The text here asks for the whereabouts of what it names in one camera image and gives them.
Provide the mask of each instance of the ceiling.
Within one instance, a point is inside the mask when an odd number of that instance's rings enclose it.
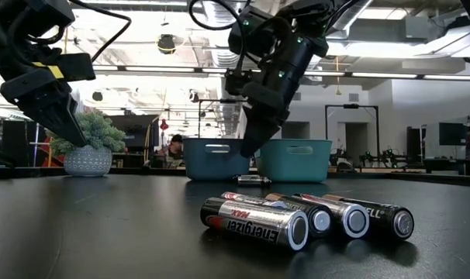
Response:
[[[198,27],[186,13],[184,0],[84,0],[84,2],[111,9],[133,20],[131,27],[97,59],[95,63],[97,65],[229,67],[233,66],[237,60],[237,56],[226,49],[228,31],[214,32]],[[244,0],[228,3],[236,9],[241,8],[243,2]],[[255,0],[253,5],[266,12],[275,13],[290,2],[293,1]],[[442,34],[444,30],[438,26],[445,26],[448,19],[453,20],[455,16],[464,12],[460,10],[459,1],[374,0],[365,2],[367,5],[359,16],[351,15],[351,18],[357,18],[357,20],[352,23],[350,34],[348,34],[349,38],[360,36],[364,39],[351,41],[347,38],[345,40],[329,38],[329,56],[323,59],[315,57],[309,65],[310,69],[454,74],[465,68],[464,61],[460,57],[452,57],[460,51],[459,49],[443,53],[445,45],[451,45],[451,42],[444,44],[441,48],[438,47],[439,42],[435,45],[437,40],[444,37]],[[73,8],[77,20],[68,28],[66,37],[54,45],[68,53],[87,52],[92,55],[124,24],[121,19],[100,15],[75,5]],[[194,10],[199,20],[208,22],[210,25],[222,25],[233,21],[230,15],[212,2],[206,1],[202,5],[198,4]],[[431,17],[430,31],[435,34],[431,42],[435,43],[369,40],[370,36],[384,31],[380,29],[384,25],[382,23],[402,22],[407,13],[411,16]],[[164,55],[157,48],[157,41],[161,34],[174,36],[176,44],[174,54]],[[466,41],[463,43],[470,46],[470,36],[464,39]],[[437,47],[438,52],[434,53],[431,49],[429,51],[427,46]],[[250,61],[244,61],[244,66],[255,67]],[[358,78],[341,78],[338,81],[334,77],[325,77],[318,83],[327,86],[337,82],[360,84],[368,89],[381,81]],[[100,74],[95,81],[78,82],[72,86],[86,105],[99,108],[107,114],[123,114],[123,109],[133,109],[136,114],[161,113],[162,119],[169,119],[174,124],[171,126],[178,124],[178,127],[170,132],[195,136],[199,133],[196,120],[199,117],[199,105],[189,100],[190,92],[196,92],[200,98],[218,99],[225,96],[222,84],[221,78],[215,76],[152,77],[149,75],[129,76],[116,72],[108,75]],[[103,95],[101,102],[92,99],[96,91],[100,91]],[[213,103],[207,108],[209,104],[210,102],[203,102],[201,105],[202,109],[207,109],[205,119],[202,120],[201,135],[224,136],[235,133],[240,106]],[[1,95],[0,105],[8,105]]]

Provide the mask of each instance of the black battery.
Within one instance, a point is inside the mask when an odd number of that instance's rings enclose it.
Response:
[[[306,213],[300,210],[208,198],[200,216],[202,223],[210,228],[295,251],[306,245],[309,235]]]
[[[368,234],[401,240],[408,239],[413,234],[413,215],[407,208],[402,206],[385,205],[336,195],[324,195],[322,198],[332,201],[350,202],[365,207],[370,223]]]
[[[284,202],[287,208],[302,210],[306,213],[309,223],[309,234],[314,238],[322,238],[330,234],[333,224],[331,210],[325,205],[316,205],[302,199],[272,193],[266,196],[271,201]]]

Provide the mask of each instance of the battery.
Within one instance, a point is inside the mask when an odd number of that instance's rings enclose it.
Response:
[[[271,180],[267,177],[261,177],[259,175],[240,175],[237,177],[237,181],[239,185],[262,185],[262,184],[270,184]]]
[[[267,195],[266,199],[284,202],[287,208],[302,210],[306,213],[310,236],[321,238],[329,234],[332,224],[332,213],[325,205],[316,205],[310,201],[303,201],[300,198],[287,197],[277,193]]]
[[[369,218],[366,209],[360,205],[343,201],[331,201],[308,194],[294,194],[305,201],[327,206],[345,234],[352,238],[360,238],[369,229]]]
[[[270,201],[266,198],[259,198],[250,195],[242,195],[233,192],[224,192],[221,194],[221,198],[229,199],[231,201],[246,202],[253,205],[266,205],[279,208],[287,208],[287,205],[283,201]]]
[[[202,223],[220,231],[301,250],[309,224],[299,210],[252,205],[222,198],[208,198],[201,207]]]
[[[324,195],[323,198],[364,206],[366,211],[368,211],[371,234],[400,240],[408,239],[413,234],[414,218],[407,208],[398,205],[360,201],[336,195]]]

